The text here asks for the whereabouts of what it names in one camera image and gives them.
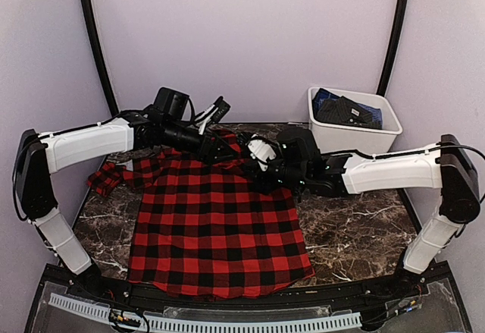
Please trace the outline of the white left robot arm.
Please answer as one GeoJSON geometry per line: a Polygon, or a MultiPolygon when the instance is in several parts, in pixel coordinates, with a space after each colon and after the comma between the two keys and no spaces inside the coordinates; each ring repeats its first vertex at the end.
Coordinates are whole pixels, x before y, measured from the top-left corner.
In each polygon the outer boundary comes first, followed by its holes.
{"type": "Polygon", "coordinates": [[[197,130],[176,121],[150,121],[139,112],[54,132],[27,130],[21,137],[13,172],[14,197],[46,247],[78,277],[77,287],[91,300],[107,293],[99,267],[66,220],[56,195],[58,173],[116,152],[168,146],[213,164],[234,159],[236,151],[212,130],[197,130]]]}

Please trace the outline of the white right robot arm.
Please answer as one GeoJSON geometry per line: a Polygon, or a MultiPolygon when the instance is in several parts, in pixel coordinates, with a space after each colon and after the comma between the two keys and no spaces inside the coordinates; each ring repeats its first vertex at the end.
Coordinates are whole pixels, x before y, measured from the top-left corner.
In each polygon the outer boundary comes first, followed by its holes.
{"type": "Polygon", "coordinates": [[[415,275],[480,214],[477,170],[465,153],[468,147],[451,134],[419,149],[377,155],[356,149],[322,153],[309,130],[287,130],[277,142],[253,134],[242,144],[257,162],[255,176],[268,189],[287,187],[326,197],[402,188],[440,190],[440,204],[405,248],[400,270],[387,280],[386,290],[395,298],[413,289],[415,275]]]}

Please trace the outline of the red black plaid shirt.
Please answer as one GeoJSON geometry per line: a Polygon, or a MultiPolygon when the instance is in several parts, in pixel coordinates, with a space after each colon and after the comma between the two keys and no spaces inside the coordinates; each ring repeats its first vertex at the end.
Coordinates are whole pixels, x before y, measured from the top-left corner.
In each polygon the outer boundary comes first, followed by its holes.
{"type": "Polygon", "coordinates": [[[264,194],[242,157],[206,165],[163,149],[89,177],[102,196],[118,184],[142,192],[128,267],[132,283],[189,295],[268,294],[314,274],[293,195],[264,194]]]}

